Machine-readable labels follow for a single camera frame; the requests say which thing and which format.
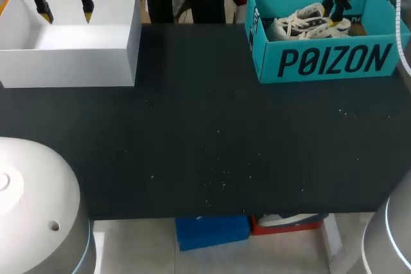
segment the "screw hole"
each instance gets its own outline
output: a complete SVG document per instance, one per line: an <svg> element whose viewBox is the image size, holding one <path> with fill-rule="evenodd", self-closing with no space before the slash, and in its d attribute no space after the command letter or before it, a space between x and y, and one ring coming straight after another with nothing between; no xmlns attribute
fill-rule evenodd
<svg viewBox="0 0 411 274"><path fill-rule="evenodd" d="M49 221L49 228L52 231L59 231L60 230L60 225L56 221Z"/></svg>

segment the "white dome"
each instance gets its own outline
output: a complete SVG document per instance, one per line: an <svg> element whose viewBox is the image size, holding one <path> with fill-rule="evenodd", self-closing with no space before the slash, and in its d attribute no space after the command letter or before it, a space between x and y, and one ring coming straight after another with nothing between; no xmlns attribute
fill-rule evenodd
<svg viewBox="0 0 411 274"><path fill-rule="evenodd" d="M67 237L80 204L65 160L36 142L0 138L0 269L21 274Z"/></svg>

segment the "black tabletop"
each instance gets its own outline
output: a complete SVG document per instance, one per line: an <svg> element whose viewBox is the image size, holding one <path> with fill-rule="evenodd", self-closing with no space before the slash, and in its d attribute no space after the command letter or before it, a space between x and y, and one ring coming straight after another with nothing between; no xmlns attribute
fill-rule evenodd
<svg viewBox="0 0 411 274"><path fill-rule="evenodd" d="M144 26L134 88L0 90L93 219L374 211L411 166L399 76L263 85L243 26Z"/></svg>

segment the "blue box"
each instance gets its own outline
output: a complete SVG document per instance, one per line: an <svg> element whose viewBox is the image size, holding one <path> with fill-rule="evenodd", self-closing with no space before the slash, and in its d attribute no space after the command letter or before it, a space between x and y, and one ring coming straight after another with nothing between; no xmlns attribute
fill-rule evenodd
<svg viewBox="0 0 411 274"><path fill-rule="evenodd" d="M361 21L365 36L269 42L261 19L287 17L322 0L248 0L245 31L261 83L390 76L399 56L395 8L388 0L351 0L344 17ZM403 47L410 32L401 22Z"/></svg>
<svg viewBox="0 0 411 274"><path fill-rule="evenodd" d="M246 216L176 218L180 251L245 240L250 234Z"/></svg>

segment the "white box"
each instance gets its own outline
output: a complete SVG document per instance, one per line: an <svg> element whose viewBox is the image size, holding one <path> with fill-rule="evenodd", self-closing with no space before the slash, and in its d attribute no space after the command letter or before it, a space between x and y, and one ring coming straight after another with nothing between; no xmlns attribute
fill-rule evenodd
<svg viewBox="0 0 411 274"><path fill-rule="evenodd" d="M0 16L5 88L134 85L139 0L93 0L89 24L81 0L46 1L53 24L37 13L34 0L9 0Z"/></svg>

